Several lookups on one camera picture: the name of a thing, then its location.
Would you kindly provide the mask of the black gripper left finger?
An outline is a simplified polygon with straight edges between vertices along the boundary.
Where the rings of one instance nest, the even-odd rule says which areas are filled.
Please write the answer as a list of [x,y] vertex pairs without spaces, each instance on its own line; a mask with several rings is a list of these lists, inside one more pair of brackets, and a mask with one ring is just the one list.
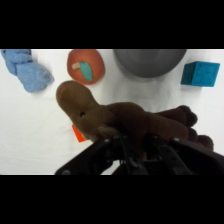
[[127,135],[119,137],[120,143],[120,167],[119,175],[147,175],[148,172],[144,163],[139,158],[136,148],[132,144],[131,139]]

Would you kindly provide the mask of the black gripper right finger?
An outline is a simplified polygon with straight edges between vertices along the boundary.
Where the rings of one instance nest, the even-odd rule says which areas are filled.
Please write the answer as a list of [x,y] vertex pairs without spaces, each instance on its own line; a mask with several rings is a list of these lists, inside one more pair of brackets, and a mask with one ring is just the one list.
[[159,153],[162,161],[168,167],[172,175],[189,175],[190,170],[175,152],[175,150],[164,143],[158,136],[153,135],[153,144]]

